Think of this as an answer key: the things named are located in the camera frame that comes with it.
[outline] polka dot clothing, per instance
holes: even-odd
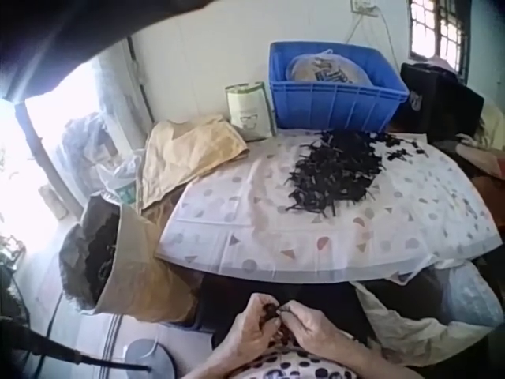
[[[292,345],[276,346],[232,373],[230,379],[356,379],[338,363],[311,355]]]

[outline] hand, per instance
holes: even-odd
[[[300,346],[321,358],[351,366],[368,350],[340,332],[320,310],[290,301],[281,307],[280,315]]]
[[[278,317],[261,325],[265,316],[263,307],[267,304],[279,306],[270,295],[252,294],[244,312],[237,315],[225,340],[212,353],[208,363],[218,367],[222,375],[253,361],[267,350],[281,325]]]

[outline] window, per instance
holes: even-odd
[[[471,0],[409,0],[410,55],[439,55],[460,74],[468,76]]]

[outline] table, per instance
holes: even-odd
[[[335,283],[414,276],[437,261],[471,259],[501,244],[472,184],[456,163],[427,145],[429,158],[384,163],[387,170],[372,184],[373,203],[342,207],[329,220],[287,217],[282,183],[303,153],[300,145],[314,138],[285,133],[251,144],[245,161],[190,183],[158,256],[242,279]]]

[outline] electrical outlet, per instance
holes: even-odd
[[[376,0],[350,0],[350,8],[354,13],[377,17]]]

